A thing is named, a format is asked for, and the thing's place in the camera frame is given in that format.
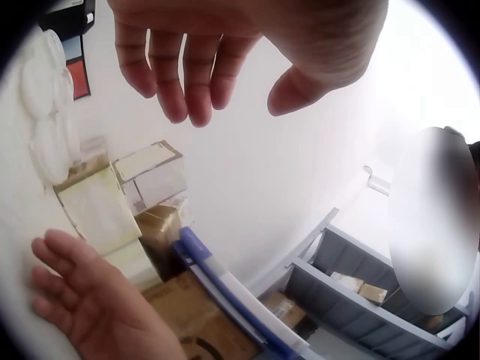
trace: box stack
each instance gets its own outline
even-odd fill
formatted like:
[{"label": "box stack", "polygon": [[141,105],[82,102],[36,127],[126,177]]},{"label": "box stack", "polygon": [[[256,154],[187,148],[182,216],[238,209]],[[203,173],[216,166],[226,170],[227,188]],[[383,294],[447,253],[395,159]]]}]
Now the box stack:
[{"label": "box stack", "polygon": [[182,155],[161,141],[111,162],[101,140],[54,190],[79,236],[145,290],[180,271],[169,244],[192,223]]}]

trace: finger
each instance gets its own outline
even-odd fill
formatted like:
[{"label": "finger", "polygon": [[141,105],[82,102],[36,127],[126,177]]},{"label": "finger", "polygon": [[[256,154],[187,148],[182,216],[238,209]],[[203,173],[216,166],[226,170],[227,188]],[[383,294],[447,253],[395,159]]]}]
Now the finger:
[{"label": "finger", "polygon": [[228,105],[241,67],[259,39],[260,36],[222,37],[210,83],[214,109],[221,110]]},{"label": "finger", "polygon": [[32,251],[34,255],[45,265],[51,267],[62,277],[68,277],[74,269],[74,265],[54,253],[45,244],[45,240],[36,238],[32,241]]},{"label": "finger", "polygon": [[54,324],[67,336],[70,335],[73,325],[73,316],[60,304],[47,300],[43,296],[35,296],[33,308],[38,316]]},{"label": "finger", "polygon": [[292,66],[275,83],[268,96],[268,110],[280,116],[317,102],[332,88]]},{"label": "finger", "polygon": [[48,230],[44,242],[50,251],[73,265],[86,264],[99,257],[85,241],[74,238],[64,231]]},{"label": "finger", "polygon": [[148,56],[155,73],[158,101],[173,123],[186,119],[188,111],[180,86],[178,60],[182,34],[152,30]]},{"label": "finger", "polygon": [[35,266],[32,269],[35,285],[55,299],[68,311],[73,311],[79,302],[78,295],[66,284],[65,280],[53,275],[46,268]]},{"label": "finger", "polygon": [[220,36],[188,35],[183,53],[185,100],[192,124],[205,126],[212,117],[210,75]]},{"label": "finger", "polygon": [[146,28],[115,19],[115,48],[120,70],[127,82],[144,97],[156,94],[155,78],[145,58]]}]

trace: white box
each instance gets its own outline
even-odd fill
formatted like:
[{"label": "white box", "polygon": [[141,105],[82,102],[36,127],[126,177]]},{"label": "white box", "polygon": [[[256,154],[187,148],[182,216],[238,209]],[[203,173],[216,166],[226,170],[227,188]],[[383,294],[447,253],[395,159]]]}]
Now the white box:
[{"label": "white box", "polygon": [[187,189],[183,156],[166,141],[117,160],[114,169],[134,216]]}]

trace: brown cardboard box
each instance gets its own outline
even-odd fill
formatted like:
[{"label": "brown cardboard box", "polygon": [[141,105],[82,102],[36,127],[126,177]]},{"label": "brown cardboard box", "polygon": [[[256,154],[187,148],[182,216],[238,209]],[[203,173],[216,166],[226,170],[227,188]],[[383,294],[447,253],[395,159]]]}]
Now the brown cardboard box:
[{"label": "brown cardboard box", "polygon": [[169,281],[180,274],[184,267],[171,247],[180,238],[180,217],[177,209],[157,205],[135,217],[142,233],[140,243],[160,274]]},{"label": "brown cardboard box", "polygon": [[370,284],[363,284],[360,288],[359,295],[363,296],[367,300],[374,302],[377,305],[380,305],[387,295],[387,290],[378,288]]},{"label": "brown cardboard box", "polygon": [[290,329],[305,317],[305,311],[278,291],[272,293],[264,301],[264,305]]},{"label": "brown cardboard box", "polygon": [[250,360],[260,352],[189,271],[144,296],[179,337],[188,359]]}]

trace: white wall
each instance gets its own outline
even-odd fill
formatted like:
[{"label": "white wall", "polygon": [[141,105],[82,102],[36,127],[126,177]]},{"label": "white wall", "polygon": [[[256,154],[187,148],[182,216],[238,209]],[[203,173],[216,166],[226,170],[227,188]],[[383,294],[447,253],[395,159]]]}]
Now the white wall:
[{"label": "white wall", "polygon": [[92,96],[75,103],[82,136],[106,134],[113,158],[159,139],[177,147],[185,155],[194,230],[243,282],[302,240],[373,149],[383,160],[395,159],[411,129],[431,124],[468,127],[470,138],[480,134],[472,77],[411,1],[390,1],[360,81],[281,118],[268,114],[266,98],[289,63],[263,39],[231,104],[214,111],[204,129],[188,121],[171,125],[156,99],[126,84],[106,2],[97,3],[96,16],[84,37]]},{"label": "white wall", "polygon": [[41,359],[75,359],[76,352],[53,325],[31,311],[25,286],[33,258],[30,243],[50,227],[76,235],[52,188],[44,189],[30,160],[33,122],[20,106],[20,63],[0,87],[0,316]]},{"label": "white wall", "polygon": [[332,194],[364,162],[377,128],[368,73],[315,106],[273,118],[268,92],[289,63],[265,39],[248,57],[229,107],[196,129],[171,125],[156,99],[122,78],[113,16],[97,3],[84,37],[92,96],[75,103],[82,136],[103,132],[112,158],[166,139],[185,155],[194,230],[240,281],[287,253],[330,208]]}]

